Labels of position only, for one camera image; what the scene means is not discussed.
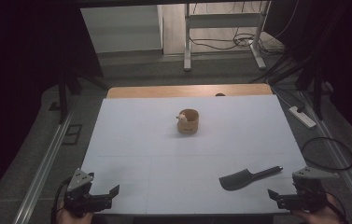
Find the wooden basket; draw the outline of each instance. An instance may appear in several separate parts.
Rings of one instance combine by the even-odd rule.
[[[187,121],[178,120],[177,128],[180,133],[193,134],[198,131],[199,113],[194,109],[184,109],[179,114],[185,114]]]

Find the spatula handle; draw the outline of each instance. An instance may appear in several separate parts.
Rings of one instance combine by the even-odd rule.
[[[281,170],[283,170],[283,167],[275,166],[275,167],[270,168],[268,170],[264,170],[264,171],[261,171],[259,173],[256,173],[256,174],[252,175],[252,178],[254,180],[255,179],[261,179],[261,178],[266,177],[267,175],[273,175],[274,173],[280,172]]]

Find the metal frame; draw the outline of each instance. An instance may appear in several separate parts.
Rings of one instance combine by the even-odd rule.
[[[57,151],[59,150],[60,145],[62,144],[64,135],[67,131],[68,125],[70,124],[70,120],[74,115],[75,105],[77,104],[77,96],[73,96],[70,99],[70,108],[69,113],[65,117],[65,120],[56,130],[52,141],[48,147],[48,151],[45,154],[44,159],[39,165],[34,179],[28,189],[26,195],[24,196],[23,202],[21,203],[21,207],[15,219],[13,220],[13,224],[22,224],[28,223],[30,220],[31,214],[34,211],[36,202],[38,201],[39,194],[44,187],[45,181],[47,180],[51,165],[53,164],[54,159],[56,158]]]
[[[260,13],[235,13],[235,14],[212,14],[191,15],[190,4],[185,4],[185,48],[184,48],[184,70],[189,72],[190,65],[190,29],[199,28],[227,28],[227,27],[257,27],[254,39],[250,40],[249,46],[260,70],[266,69],[265,62],[260,56],[259,41],[269,1]]]

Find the white table surface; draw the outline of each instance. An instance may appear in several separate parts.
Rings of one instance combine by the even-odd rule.
[[[194,135],[176,116],[199,111]],[[219,177],[283,166],[277,175],[227,191]],[[292,172],[305,166],[275,95],[104,99],[81,167],[94,172],[91,194],[120,185],[108,214],[272,214],[267,189],[294,194]]]

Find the black spatula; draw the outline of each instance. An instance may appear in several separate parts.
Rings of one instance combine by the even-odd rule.
[[[270,168],[268,170],[261,171],[256,174],[251,174],[248,169],[242,170],[237,172],[233,175],[226,175],[219,178],[219,183],[221,186],[226,190],[237,190],[241,189],[253,181],[263,179],[269,175],[273,175],[275,173],[280,172],[283,170],[283,167],[276,166]]]

